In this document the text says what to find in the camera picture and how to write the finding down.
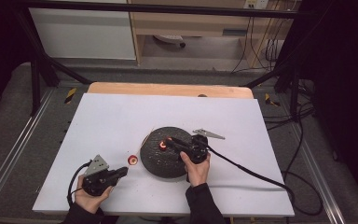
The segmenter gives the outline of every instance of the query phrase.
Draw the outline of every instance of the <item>metal rail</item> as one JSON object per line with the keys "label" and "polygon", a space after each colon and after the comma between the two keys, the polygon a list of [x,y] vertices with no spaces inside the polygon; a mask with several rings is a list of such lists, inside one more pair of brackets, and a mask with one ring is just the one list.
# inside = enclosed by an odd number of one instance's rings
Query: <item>metal rail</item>
{"label": "metal rail", "polygon": [[28,143],[28,140],[31,138],[32,133],[36,125],[38,124],[39,120],[42,118],[46,108],[48,107],[49,100],[51,98],[52,93],[55,92],[55,88],[51,88],[46,91],[42,98],[41,106],[35,113],[33,117],[30,117],[27,124],[25,125],[24,129],[22,130],[19,138],[17,139],[16,143],[14,144],[13,148],[7,155],[4,163],[0,168],[0,192],[5,185],[11,171],[13,170],[14,166],[16,165],[17,160],[19,159],[22,151],[24,150],[25,146]]}
{"label": "metal rail", "polygon": [[[287,102],[286,97],[281,97],[279,95],[279,98],[284,111],[287,115],[290,115],[289,103]],[[292,122],[291,125],[295,132],[296,138],[299,141],[301,135],[299,124]],[[328,215],[330,222],[333,224],[344,224],[344,216],[342,216],[341,210],[339,209],[336,200],[334,199],[333,193],[328,187],[321,168],[312,155],[306,139],[303,139],[301,149],[301,155],[304,158],[304,162],[307,165],[307,168],[310,172],[310,177],[312,178],[315,187],[319,190],[319,193],[322,196],[322,200],[324,201],[324,210]]]}

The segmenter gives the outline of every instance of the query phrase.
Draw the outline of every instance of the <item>gray floor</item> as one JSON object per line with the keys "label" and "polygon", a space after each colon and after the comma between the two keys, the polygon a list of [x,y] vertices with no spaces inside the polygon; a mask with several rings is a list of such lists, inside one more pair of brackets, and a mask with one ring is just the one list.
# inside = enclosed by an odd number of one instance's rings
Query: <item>gray floor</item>
{"label": "gray floor", "polygon": [[[264,73],[260,70],[236,74],[227,72],[235,67],[241,57],[241,50],[238,49],[238,41],[235,39],[190,37],[186,42],[186,52],[179,53],[177,51],[182,49],[159,43],[152,37],[146,39],[146,43],[145,60],[139,66],[114,62],[110,66],[119,68],[113,69],[109,68],[109,65],[100,68],[99,64],[96,66],[94,63],[93,66],[85,64],[76,66],[74,70],[97,81],[228,86],[245,84]],[[242,62],[241,66],[240,68],[246,68],[246,62]],[[46,216],[32,211],[37,197],[36,190],[43,185],[49,167],[60,148],[60,141],[65,136],[64,131],[70,125],[68,121],[75,114],[82,93],[87,90],[87,86],[79,86],[64,75],[62,78],[66,81],[54,90],[44,116],[0,192],[0,221],[3,217],[10,218],[10,220],[6,219],[7,223],[47,223],[47,220],[55,222],[63,219],[62,216]],[[270,94],[274,101],[288,97],[286,94],[277,95],[274,92],[272,86],[275,81],[272,78],[261,87],[254,89],[255,98],[259,100],[264,116],[285,115],[282,106],[265,104],[266,93]],[[71,104],[66,105],[63,101],[72,86],[77,86],[78,89]],[[12,80],[0,101],[0,166],[30,118],[32,96],[30,87],[29,67],[19,67],[13,73]],[[330,146],[324,138],[318,119],[308,117],[303,120],[303,123],[305,138],[321,167],[342,215],[347,223],[358,223],[358,188],[351,173],[345,164],[333,160]],[[293,129],[290,125],[285,125],[270,131],[269,136],[277,161],[281,169],[285,169],[298,144]],[[296,159],[292,171],[312,181],[301,155]],[[309,187],[291,177],[288,178],[287,185],[296,193],[297,206],[307,211],[314,211],[317,208],[317,198]],[[290,218],[290,221],[291,223],[329,223],[329,218],[325,212],[316,217],[309,217],[296,211],[296,216]],[[235,223],[251,223],[251,221],[249,217],[244,217],[236,218]],[[284,220],[259,218],[257,223],[284,223]]]}

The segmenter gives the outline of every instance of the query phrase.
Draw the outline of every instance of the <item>white table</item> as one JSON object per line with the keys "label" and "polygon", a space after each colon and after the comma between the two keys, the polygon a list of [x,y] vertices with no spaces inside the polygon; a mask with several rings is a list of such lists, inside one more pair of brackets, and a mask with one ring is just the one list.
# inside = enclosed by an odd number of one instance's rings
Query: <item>white table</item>
{"label": "white table", "polygon": [[[131,154],[138,153],[140,159],[144,138],[166,126],[189,133],[203,128],[223,135],[226,140],[210,138],[209,145],[246,168],[282,183],[257,100],[86,93],[33,210],[66,213],[67,188],[81,164],[100,154],[110,169],[128,166]],[[215,155],[208,184],[225,217],[294,215],[284,189],[247,175]],[[120,216],[185,216],[189,214],[185,197],[188,186],[185,176],[163,179],[151,175],[140,160],[130,166],[128,175],[121,178],[102,209]]]}

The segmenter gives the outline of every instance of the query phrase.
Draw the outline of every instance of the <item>hand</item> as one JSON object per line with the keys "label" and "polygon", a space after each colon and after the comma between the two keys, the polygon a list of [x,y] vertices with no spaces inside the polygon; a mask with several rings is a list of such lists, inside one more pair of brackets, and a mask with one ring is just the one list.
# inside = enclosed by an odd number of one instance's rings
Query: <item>hand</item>
{"label": "hand", "polygon": [[183,151],[180,152],[180,157],[186,165],[185,168],[188,173],[188,180],[190,181],[191,187],[194,188],[200,184],[206,183],[211,154],[208,152],[206,160],[199,164],[193,163],[187,154],[185,154]]}
{"label": "hand", "polygon": [[77,180],[77,188],[80,189],[75,192],[75,202],[82,207],[84,210],[95,214],[100,207],[103,200],[109,197],[110,192],[112,191],[113,187],[110,186],[107,188],[101,196],[94,197],[89,195],[86,191],[81,189],[83,184],[84,176],[80,175]]}

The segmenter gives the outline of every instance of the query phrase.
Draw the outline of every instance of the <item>black controller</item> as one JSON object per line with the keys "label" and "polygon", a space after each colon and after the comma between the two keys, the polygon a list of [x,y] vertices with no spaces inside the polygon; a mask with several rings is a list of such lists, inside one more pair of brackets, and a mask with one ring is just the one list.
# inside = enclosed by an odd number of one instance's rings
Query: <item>black controller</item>
{"label": "black controller", "polygon": [[192,162],[199,164],[208,156],[208,138],[199,134],[191,136],[191,142],[187,143],[178,138],[169,137],[164,140],[167,147],[173,148],[178,153],[184,151]]}
{"label": "black controller", "polygon": [[97,174],[86,176],[82,188],[89,195],[101,196],[109,186],[115,186],[118,180],[127,175],[129,168],[121,167],[117,170],[103,170]]}

